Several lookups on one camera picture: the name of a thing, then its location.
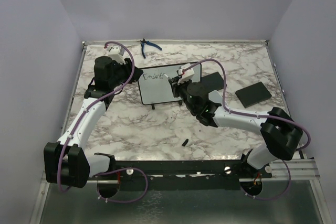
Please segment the black framed whiteboard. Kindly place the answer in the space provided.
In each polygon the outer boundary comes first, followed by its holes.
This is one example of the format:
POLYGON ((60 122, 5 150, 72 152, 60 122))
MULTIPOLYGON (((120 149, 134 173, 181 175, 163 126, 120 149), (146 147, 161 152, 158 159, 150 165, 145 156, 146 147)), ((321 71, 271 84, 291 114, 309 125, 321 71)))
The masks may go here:
POLYGON ((138 80, 141 102, 144 105, 182 101, 173 97, 168 78, 177 76, 177 71, 184 63, 142 68, 143 74, 138 80))

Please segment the black rectangular eraser block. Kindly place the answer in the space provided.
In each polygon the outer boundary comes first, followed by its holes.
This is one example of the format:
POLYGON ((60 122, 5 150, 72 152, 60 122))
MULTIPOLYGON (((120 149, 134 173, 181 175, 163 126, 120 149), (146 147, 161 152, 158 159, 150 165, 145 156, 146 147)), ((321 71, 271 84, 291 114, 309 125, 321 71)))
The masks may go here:
POLYGON ((219 72, 214 72, 202 77, 201 83, 208 92, 219 91, 224 87, 224 79, 219 72))

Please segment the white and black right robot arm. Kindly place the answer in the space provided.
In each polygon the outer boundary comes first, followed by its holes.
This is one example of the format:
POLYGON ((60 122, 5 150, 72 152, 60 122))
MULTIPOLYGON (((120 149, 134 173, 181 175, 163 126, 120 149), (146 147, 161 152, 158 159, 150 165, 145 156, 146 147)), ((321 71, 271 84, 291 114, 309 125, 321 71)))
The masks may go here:
POLYGON ((219 92, 208 92, 201 82, 189 80, 179 83, 179 77, 175 77, 169 79, 169 84, 174 97, 181 98, 202 125, 231 127, 263 137, 264 143, 249 151, 241 164, 241 171, 246 177, 254 177, 266 164, 277 159, 292 160, 303 131, 283 109, 274 107, 263 112, 233 112, 224 107, 219 92))

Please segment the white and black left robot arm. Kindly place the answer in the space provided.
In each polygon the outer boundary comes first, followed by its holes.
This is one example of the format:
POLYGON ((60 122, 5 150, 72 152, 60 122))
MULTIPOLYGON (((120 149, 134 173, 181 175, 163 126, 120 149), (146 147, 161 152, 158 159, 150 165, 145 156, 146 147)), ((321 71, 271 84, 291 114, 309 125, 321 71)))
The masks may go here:
POLYGON ((87 157, 85 147, 115 93, 126 84, 137 82, 143 71, 134 65, 132 57, 101 56, 94 62, 94 76, 79 113, 57 142, 47 143, 44 148, 46 180, 58 186, 82 188, 94 175, 110 179, 116 172, 112 156, 94 154, 87 157))

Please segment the black marker cap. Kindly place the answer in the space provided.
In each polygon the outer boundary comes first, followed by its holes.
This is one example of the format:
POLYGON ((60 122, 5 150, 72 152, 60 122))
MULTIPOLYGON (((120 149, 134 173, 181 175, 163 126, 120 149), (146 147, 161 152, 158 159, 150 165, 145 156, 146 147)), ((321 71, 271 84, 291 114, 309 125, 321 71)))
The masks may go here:
POLYGON ((182 146, 185 147, 187 145, 187 143, 189 142, 189 139, 186 139, 183 143, 182 146))

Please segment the black flat pad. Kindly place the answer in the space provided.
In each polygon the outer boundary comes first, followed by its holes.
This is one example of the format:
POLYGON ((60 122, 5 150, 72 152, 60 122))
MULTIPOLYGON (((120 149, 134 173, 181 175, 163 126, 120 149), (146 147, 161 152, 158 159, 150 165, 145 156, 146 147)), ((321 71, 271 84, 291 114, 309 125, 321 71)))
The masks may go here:
POLYGON ((272 97, 262 82, 257 82, 235 92, 244 108, 266 101, 272 97))

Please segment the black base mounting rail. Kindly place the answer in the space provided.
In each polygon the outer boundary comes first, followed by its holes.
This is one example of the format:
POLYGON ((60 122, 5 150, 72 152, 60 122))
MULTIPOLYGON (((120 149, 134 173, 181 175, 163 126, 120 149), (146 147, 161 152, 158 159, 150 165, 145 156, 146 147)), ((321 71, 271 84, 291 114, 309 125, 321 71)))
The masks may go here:
POLYGON ((205 161, 118 161, 113 155, 95 153, 95 157, 107 157, 109 171, 99 172, 90 182, 97 181, 104 190, 239 190, 240 180, 252 182, 257 176, 271 178, 264 168, 248 165, 247 156, 241 159, 205 161))

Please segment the aluminium frame profile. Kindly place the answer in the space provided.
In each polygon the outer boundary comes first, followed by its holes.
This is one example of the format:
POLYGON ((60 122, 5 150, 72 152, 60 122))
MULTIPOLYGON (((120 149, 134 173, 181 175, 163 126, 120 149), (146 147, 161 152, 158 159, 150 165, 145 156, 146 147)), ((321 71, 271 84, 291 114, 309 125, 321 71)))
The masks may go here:
POLYGON ((320 173, 314 159, 292 159, 291 161, 277 160, 270 165, 272 179, 287 180, 288 170, 292 180, 320 179, 320 173))

